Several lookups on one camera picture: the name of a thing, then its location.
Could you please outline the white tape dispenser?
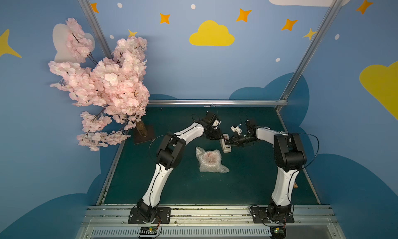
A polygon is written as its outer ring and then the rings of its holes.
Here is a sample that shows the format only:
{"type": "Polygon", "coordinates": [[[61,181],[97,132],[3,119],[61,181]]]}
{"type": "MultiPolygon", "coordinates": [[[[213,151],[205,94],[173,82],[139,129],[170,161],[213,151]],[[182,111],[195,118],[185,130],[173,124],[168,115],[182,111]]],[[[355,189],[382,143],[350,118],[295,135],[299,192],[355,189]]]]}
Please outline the white tape dispenser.
{"type": "Polygon", "coordinates": [[[221,148],[222,148],[222,151],[223,151],[224,153],[230,153],[230,152],[232,152],[231,146],[226,144],[226,142],[227,142],[229,139],[230,139],[230,137],[229,137],[229,135],[226,134],[226,133],[224,133],[224,134],[222,135],[222,138],[220,139],[221,148]]]}

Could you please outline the bubble wrap sheet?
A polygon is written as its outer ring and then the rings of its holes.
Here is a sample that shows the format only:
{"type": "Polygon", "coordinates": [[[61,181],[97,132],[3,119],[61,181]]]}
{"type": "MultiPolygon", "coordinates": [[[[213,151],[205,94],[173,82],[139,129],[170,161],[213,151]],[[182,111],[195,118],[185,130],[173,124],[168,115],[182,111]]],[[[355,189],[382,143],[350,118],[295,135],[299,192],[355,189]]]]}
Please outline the bubble wrap sheet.
{"type": "Polygon", "coordinates": [[[196,147],[195,150],[200,172],[228,173],[230,171],[221,163],[222,156],[219,150],[205,151],[201,147],[196,147]]]}

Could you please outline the white mug red inside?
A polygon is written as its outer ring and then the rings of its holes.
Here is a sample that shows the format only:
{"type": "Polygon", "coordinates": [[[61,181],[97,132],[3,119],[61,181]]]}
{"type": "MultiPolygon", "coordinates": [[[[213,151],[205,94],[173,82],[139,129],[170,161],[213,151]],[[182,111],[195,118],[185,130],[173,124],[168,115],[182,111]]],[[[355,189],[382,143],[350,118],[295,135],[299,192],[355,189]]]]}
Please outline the white mug red inside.
{"type": "Polygon", "coordinates": [[[206,152],[204,155],[204,162],[210,166],[219,165],[221,162],[220,152],[218,150],[206,152]]]}

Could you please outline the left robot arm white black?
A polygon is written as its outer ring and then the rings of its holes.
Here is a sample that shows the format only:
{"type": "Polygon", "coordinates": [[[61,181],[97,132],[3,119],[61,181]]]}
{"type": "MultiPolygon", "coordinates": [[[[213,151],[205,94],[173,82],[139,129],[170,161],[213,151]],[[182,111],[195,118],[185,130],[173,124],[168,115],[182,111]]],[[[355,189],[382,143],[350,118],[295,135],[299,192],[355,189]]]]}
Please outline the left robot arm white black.
{"type": "Polygon", "coordinates": [[[220,124],[221,121],[218,119],[210,123],[202,120],[194,122],[182,131],[168,133],[164,137],[157,151],[155,172],[152,180],[147,191],[136,205],[145,223],[155,220],[163,188],[171,172],[181,162],[186,145],[203,135],[206,135],[209,140],[221,139],[220,124]]]}

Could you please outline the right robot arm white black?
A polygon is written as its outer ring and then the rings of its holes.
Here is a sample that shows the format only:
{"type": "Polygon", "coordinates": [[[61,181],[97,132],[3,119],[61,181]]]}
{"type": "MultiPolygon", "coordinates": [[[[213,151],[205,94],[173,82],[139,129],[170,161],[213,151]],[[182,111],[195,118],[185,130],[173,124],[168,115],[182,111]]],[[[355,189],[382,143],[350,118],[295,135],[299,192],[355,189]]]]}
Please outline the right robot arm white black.
{"type": "Polygon", "coordinates": [[[267,216],[271,220],[288,220],[292,217],[292,192],[295,179],[307,158],[301,137],[297,133],[278,132],[266,127],[249,129],[246,135],[238,134],[224,140],[225,145],[243,146],[246,143],[265,141],[273,145],[277,165],[277,179],[267,216]]]}

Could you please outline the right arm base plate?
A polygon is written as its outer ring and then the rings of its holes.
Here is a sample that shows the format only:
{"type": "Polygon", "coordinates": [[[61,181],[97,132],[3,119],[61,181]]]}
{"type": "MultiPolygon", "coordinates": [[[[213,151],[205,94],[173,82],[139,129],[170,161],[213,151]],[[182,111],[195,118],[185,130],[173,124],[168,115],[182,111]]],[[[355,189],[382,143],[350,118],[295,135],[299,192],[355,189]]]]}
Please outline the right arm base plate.
{"type": "Polygon", "coordinates": [[[249,213],[254,223],[271,223],[275,225],[284,225],[285,223],[294,223],[293,215],[288,213],[276,213],[272,209],[268,211],[267,206],[252,205],[249,207],[249,213]]]}

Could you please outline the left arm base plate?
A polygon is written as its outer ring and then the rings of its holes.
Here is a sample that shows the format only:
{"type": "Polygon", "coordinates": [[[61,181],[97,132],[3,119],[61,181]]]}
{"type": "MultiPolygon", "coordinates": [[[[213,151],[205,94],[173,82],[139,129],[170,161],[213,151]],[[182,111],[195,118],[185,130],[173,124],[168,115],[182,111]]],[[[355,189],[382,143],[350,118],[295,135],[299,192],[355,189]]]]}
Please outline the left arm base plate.
{"type": "Polygon", "coordinates": [[[144,216],[137,207],[130,210],[127,220],[128,224],[169,224],[171,219],[171,208],[157,208],[149,215],[144,216]]]}

